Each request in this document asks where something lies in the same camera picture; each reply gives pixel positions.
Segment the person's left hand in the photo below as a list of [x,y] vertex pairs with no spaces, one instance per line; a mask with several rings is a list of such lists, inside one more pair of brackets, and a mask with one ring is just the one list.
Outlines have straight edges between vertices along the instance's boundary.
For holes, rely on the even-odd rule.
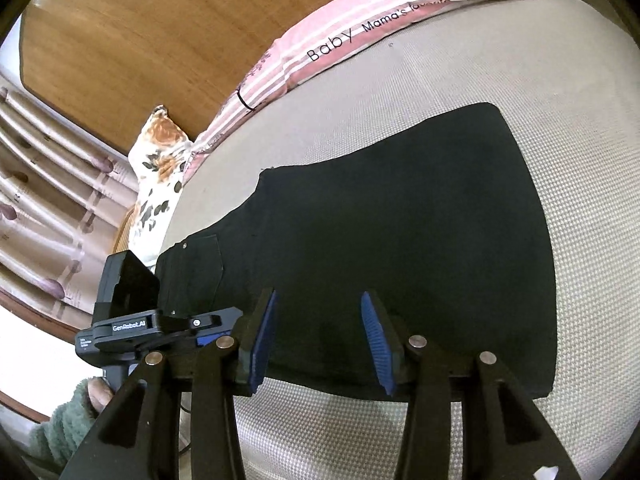
[[87,393],[92,408],[102,413],[114,398],[114,392],[101,377],[90,378],[87,382]]

